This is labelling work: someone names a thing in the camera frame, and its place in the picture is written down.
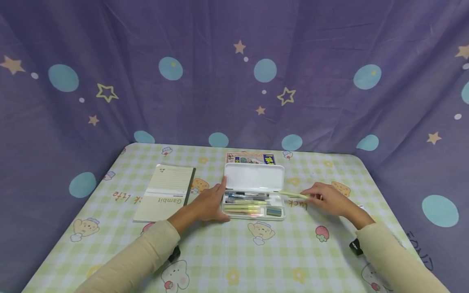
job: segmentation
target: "beige sleeve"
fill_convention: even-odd
[[[400,245],[385,225],[374,223],[356,234],[366,259],[388,281],[394,292],[449,292],[416,257]]]
[[[84,281],[75,293],[129,292],[168,259],[179,239],[168,221],[156,222]]]

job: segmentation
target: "purple fabric backdrop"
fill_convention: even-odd
[[[468,15],[465,0],[1,2],[0,291],[25,286],[125,145],[153,139],[355,154],[464,291]]]

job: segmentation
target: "pencil case lid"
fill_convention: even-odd
[[[227,188],[242,191],[281,191],[285,168],[280,165],[226,163]]]

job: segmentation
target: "checkered tablecloth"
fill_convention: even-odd
[[[314,182],[338,182],[349,198],[385,223],[417,256],[363,163],[351,155],[243,150],[134,143],[127,146],[26,286],[25,293],[73,292],[87,277],[137,238],[145,223],[132,218],[156,164],[196,167],[195,178],[220,182],[227,152],[275,154],[285,167],[285,190],[300,192]],[[197,195],[191,194],[191,200]],[[261,242],[248,224],[270,226]],[[86,227],[81,236],[77,230]],[[284,221],[197,224],[182,236],[179,263],[191,292],[375,292],[367,262],[348,247],[355,237],[345,219],[330,217],[300,201],[287,201]],[[167,262],[135,292],[165,292]],[[381,287],[381,293],[387,292]]]

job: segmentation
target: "wrist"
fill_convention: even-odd
[[[348,209],[344,217],[349,220],[357,230],[361,230],[368,225],[375,223],[373,218],[359,206]]]
[[[199,216],[195,209],[186,205],[180,208],[174,215],[170,216],[168,222],[173,225],[179,235],[181,235],[187,227],[195,223],[198,219]]]
[[[197,208],[191,204],[183,206],[180,211],[187,217],[188,220],[190,220],[191,223],[200,220],[200,213],[197,212]]]

